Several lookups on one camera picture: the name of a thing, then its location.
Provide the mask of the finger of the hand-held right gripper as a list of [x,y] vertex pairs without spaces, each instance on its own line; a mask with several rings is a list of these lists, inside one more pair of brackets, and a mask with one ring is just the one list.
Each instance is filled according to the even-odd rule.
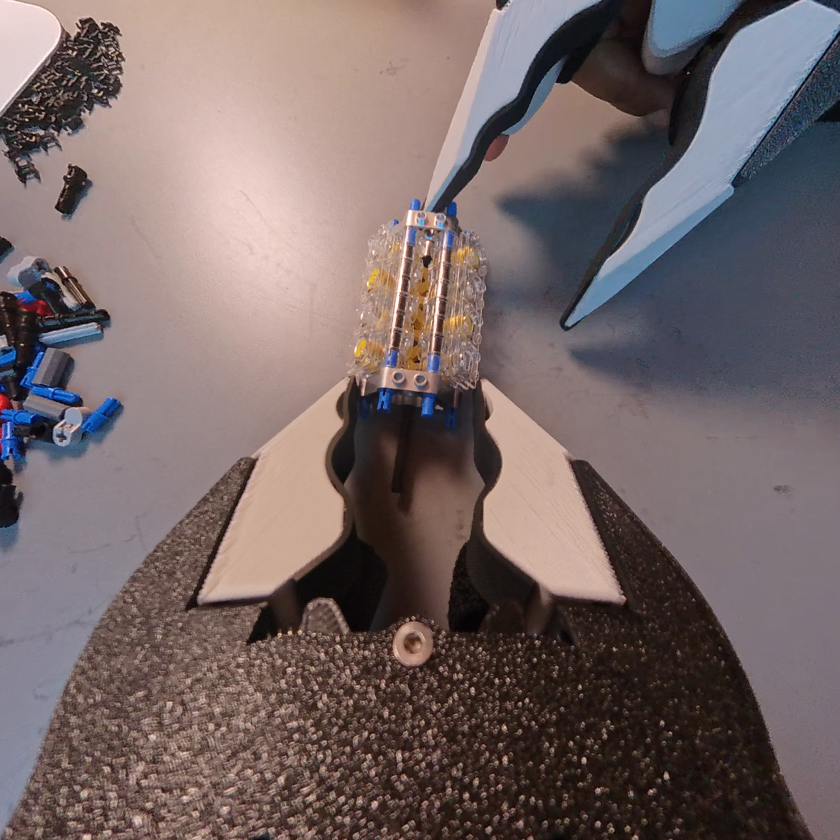
[[520,130],[554,83],[572,78],[622,4],[497,4],[438,156],[427,191],[428,211],[445,210],[477,174],[490,143]]
[[729,199],[808,79],[838,79],[838,2],[652,2],[642,55],[683,70],[670,149],[633,196],[561,319],[572,328]]

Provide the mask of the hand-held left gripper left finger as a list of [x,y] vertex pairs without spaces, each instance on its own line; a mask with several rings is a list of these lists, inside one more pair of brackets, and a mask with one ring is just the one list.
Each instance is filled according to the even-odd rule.
[[382,560],[358,539],[345,486],[358,401],[342,380],[255,453],[198,605],[263,602],[295,581],[303,602],[378,606]]

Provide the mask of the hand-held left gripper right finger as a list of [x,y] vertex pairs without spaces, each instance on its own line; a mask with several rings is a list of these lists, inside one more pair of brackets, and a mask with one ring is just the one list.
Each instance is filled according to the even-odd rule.
[[563,601],[624,604],[569,452],[487,379],[476,388],[474,444],[485,486],[466,565],[485,601],[525,606],[539,589]]

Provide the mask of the transparent brick engine model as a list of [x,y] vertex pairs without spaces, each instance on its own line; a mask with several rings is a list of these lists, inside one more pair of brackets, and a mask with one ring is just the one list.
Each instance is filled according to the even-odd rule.
[[412,201],[371,239],[350,374],[360,415],[402,408],[392,491],[403,492],[415,415],[444,413],[457,425],[463,394],[479,379],[487,259],[478,237],[457,219]]

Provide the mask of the grey desk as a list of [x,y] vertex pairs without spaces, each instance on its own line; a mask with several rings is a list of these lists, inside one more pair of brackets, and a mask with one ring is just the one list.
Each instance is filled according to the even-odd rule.
[[[123,414],[33,446],[2,531],[2,823],[92,628],[166,533],[345,371],[368,237],[424,197],[491,3],[43,2],[122,31],[123,89],[2,236],[112,325],[74,387]],[[838,125],[818,124],[569,332],[663,134],[557,89],[458,200],[490,262],[481,370],[684,566],[815,837],[838,838]],[[55,210],[68,165],[91,185]]]

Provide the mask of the pile of mixed brick parts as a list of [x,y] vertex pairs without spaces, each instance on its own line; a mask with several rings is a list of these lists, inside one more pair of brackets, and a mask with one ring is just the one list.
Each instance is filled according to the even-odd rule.
[[102,338],[109,312],[64,266],[27,256],[11,266],[1,294],[1,527],[18,521],[16,465],[33,443],[77,445],[110,422],[122,405],[86,404],[69,389],[68,347]]

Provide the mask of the single black connector pin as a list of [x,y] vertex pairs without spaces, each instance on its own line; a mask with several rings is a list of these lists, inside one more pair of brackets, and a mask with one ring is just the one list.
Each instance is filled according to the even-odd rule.
[[69,164],[63,176],[63,183],[56,200],[55,210],[62,216],[72,216],[91,182],[88,173],[78,165]]

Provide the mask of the heap of black pins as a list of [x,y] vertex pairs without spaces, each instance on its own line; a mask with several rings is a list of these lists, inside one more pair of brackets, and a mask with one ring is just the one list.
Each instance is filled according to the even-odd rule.
[[1,140],[21,183],[39,179],[32,154],[60,147],[60,136],[84,127],[83,116],[108,106],[122,88],[121,30],[92,17],[77,22],[48,60],[5,111]]

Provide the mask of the white book stand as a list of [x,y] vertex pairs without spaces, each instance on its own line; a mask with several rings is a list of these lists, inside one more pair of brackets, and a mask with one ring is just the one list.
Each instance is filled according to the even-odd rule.
[[64,33],[45,8],[1,1],[1,113],[54,55]]

